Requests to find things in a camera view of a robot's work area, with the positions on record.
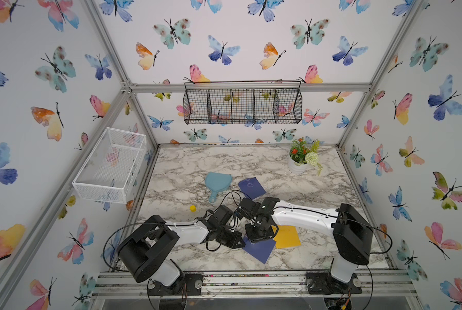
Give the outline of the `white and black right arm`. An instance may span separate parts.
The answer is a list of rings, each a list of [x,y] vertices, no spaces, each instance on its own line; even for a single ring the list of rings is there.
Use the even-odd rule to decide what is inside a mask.
[[[272,239],[282,226],[299,227],[333,238],[338,253],[330,267],[330,277],[340,284],[348,284],[356,269],[369,263],[374,229],[352,205],[319,209],[272,197],[261,203],[245,198],[237,213],[250,221],[245,225],[250,242]]]

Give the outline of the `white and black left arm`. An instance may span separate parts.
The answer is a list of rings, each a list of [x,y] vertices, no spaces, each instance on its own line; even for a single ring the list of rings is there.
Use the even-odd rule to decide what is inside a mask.
[[[170,288],[184,280],[179,266],[168,259],[176,246],[215,241],[230,249],[244,248],[242,233],[228,225],[232,218],[233,211],[224,205],[191,222],[170,222],[154,215],[124,239],[116,253],[136,282],[152,280]]]

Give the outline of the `yellow envelope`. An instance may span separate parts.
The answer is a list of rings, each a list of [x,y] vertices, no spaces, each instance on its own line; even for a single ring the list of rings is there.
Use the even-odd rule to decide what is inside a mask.
[[[279,226],[279,231],[274,237],[277,249],[287,249],[301,245],[297,229],[294,226]]]

